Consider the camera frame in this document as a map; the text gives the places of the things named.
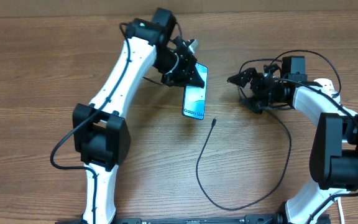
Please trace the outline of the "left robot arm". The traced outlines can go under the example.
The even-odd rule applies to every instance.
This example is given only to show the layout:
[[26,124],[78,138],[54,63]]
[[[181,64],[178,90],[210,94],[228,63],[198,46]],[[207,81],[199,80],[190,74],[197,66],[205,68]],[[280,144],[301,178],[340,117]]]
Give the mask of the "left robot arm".
[[80,223],[113,223],[117,170],[131,145],[126,118],[133,97],[154,67],[161,83],[184,89],[182,114],[204,118],[206,66],[197,62],[198,41],[171,38],[177,27],[172,11],[158,8],[151,21],[135,18],[122,26],[121,54],[106,83],[88,105],[73,111],[75,150],[80,153],[87,178],[86,208]]

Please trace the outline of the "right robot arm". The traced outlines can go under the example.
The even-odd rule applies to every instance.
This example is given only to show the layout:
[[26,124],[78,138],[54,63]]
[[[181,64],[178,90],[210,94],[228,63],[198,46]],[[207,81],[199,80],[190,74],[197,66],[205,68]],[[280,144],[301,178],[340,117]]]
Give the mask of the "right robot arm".
[[309,159],[310,177],[301,190],[283,202],[274,215],[257,215],[267,223],[329,223],[324,212],[343,197],[358,197],[358,113],[340,102],[331,80],[308,80],[304,56],[273,59],[263,72],[241,68],[229,77],[253,95],[242,104],[251,111],[289,106],[315,126]]

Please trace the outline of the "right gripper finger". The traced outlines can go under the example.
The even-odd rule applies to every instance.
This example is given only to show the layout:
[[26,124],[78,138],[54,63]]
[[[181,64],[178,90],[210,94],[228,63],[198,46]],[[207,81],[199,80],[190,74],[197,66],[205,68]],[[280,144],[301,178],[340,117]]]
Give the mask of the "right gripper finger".
[[244,88],[256,76],[257,76],[256,69],[251,67],[251,68],[247,68],[246,70],[244,70],[242,72],[239,72],[236,75],[229,77],[227,79],[227,82]]
[[256,114],[263,113],[263,109],[259,106],[258,101],[254,98],[243,98],[240,100],[240,103]]

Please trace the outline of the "Samsung Galaxy smartphone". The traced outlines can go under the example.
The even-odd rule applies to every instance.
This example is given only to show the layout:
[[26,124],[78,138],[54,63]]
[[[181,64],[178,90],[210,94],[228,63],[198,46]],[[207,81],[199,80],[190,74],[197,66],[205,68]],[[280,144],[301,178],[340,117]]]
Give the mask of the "Samsung Galaxy smartphone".
[[204,87],[185,87],[183,95],[182,115],[193,119],[203,120],[205,114],[208,68],[200,63],[196,63],[195,67],[196,71],[204,81]]

